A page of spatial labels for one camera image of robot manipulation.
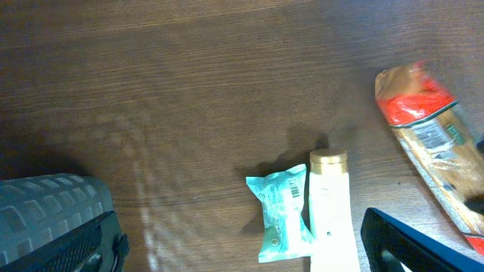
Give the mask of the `orange biscuit pack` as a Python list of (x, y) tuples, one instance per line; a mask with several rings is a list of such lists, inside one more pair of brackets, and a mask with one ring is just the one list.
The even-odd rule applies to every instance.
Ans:
[(483, 253), (483, 154), (457, 98), (423, 63), (377, 74), (375, 99), (393, 134), (472, 248)]

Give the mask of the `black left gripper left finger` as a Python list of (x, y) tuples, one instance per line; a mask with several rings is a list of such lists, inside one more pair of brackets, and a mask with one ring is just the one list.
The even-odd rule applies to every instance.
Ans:
[(110, 211), (6, 264), (1, 271), (123, 272), (129, 251), (128, 236), (116, 213)]

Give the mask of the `white tube with tan cap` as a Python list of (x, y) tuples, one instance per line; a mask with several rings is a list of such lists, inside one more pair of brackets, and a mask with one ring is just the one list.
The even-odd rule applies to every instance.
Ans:
[(313, 150), (309, 163), (309, 217), (314, 238), (310, 271), (359, 272), (347, 152), (340, 148)]

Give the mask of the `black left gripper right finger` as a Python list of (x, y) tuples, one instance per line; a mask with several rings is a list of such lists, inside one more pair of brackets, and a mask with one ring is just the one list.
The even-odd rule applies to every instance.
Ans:
[(468, 258), (376, 208), (368, 208), (361, 225), (371, 272), (483, 272)]

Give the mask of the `mint green pack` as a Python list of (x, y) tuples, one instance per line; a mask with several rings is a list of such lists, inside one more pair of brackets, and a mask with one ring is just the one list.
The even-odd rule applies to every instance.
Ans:
[(265, 177), (247, 177), (246, 185), (262, 204), (264, 234), (258, 261), (268, 263), (312, 255), (313, 235), (302, 217), (306, 166), (299, 164)]

